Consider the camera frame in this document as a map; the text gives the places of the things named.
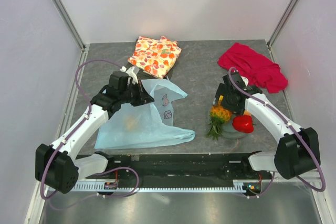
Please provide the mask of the orange pineapple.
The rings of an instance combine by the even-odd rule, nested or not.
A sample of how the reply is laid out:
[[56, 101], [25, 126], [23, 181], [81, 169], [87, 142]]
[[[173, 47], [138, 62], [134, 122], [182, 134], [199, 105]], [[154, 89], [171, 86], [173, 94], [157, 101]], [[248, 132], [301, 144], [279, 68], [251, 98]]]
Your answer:
[[220, 136], [223, 136], [223, 126], [230, 121], [231, 117], [231, 111], [221, 105], [212, 105], [209, 111], [209, 130], [205, 136], [218, 140]]

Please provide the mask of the red bell pepper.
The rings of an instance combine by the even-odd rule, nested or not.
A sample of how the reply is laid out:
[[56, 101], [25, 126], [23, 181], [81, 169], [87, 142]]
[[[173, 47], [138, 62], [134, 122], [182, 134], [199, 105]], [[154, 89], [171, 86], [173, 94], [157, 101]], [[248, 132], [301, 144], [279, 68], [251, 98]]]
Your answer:
[[236, 116], [233, 119], [232, 126], [235, 130], [247, 134], [254, 131], [253, 119], [250, 115]]

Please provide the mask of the green orange mango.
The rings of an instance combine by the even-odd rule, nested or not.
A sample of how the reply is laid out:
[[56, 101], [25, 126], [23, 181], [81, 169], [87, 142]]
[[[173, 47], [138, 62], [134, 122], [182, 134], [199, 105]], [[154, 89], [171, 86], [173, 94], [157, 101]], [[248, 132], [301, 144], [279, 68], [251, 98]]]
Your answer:
[[134, 132], [138, 127], [138, 118], [136, 116], [127, 115], [124, 117], [124, 129], [126, 131]]

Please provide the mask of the light blue plastic bag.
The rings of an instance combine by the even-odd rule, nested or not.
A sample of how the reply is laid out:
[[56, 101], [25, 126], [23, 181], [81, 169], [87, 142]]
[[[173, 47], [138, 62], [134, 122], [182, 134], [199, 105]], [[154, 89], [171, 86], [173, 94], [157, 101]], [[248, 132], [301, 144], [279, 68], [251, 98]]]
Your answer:
[[[188, 96], [177, 85], [166, 79], [147, 79], [143, 86], [154, 102], [134, 107], [123, 104], [111, 119], [98, 131], [96, 149], [119, 150], [152, 148], [177, 145], [194, 139], [195, 132], [173, 126], [172, 102]], [[124, 117], [138, 118], [138, 129], [129, 132], [124, 129]]]

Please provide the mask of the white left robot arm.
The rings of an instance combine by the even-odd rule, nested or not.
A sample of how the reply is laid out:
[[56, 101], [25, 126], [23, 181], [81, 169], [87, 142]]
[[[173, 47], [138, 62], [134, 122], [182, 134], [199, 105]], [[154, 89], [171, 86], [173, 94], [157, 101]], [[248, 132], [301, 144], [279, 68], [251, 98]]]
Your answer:
[[105, 154], [92, 154], [84, 158], [77, 155], [96, 130], [108, 122], [122, 105], [141, 106], [154, 99], [137, 78], [139, 69], [131, 67], [115, 71], [105, 85], [90, 101], [84, 114], [59, 139], [50, 145], [41, 144], [35, 154], [35, 177], [44, 186], [66, 194], [78, 180], [99, 174], [111, 178], [115, 165]]

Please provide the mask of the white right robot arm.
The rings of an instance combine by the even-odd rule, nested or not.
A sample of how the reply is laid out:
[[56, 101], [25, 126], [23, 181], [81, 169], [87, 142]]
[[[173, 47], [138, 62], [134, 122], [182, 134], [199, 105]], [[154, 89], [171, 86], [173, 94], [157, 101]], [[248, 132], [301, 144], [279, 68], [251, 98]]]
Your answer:
[[292, 179], [316, 169], [321, 163], [317, 132], [304, 129], [280, 112], [255, 85], [246, 86], [238, 72], [223, 76], [215, 94], [214, 104], [235, 115], [245, 111], [254, 116], [277, 142], [274, 152], [255, 151], [240, 166], [241, 174], [254, 178], [259, 171], [278, 172]]

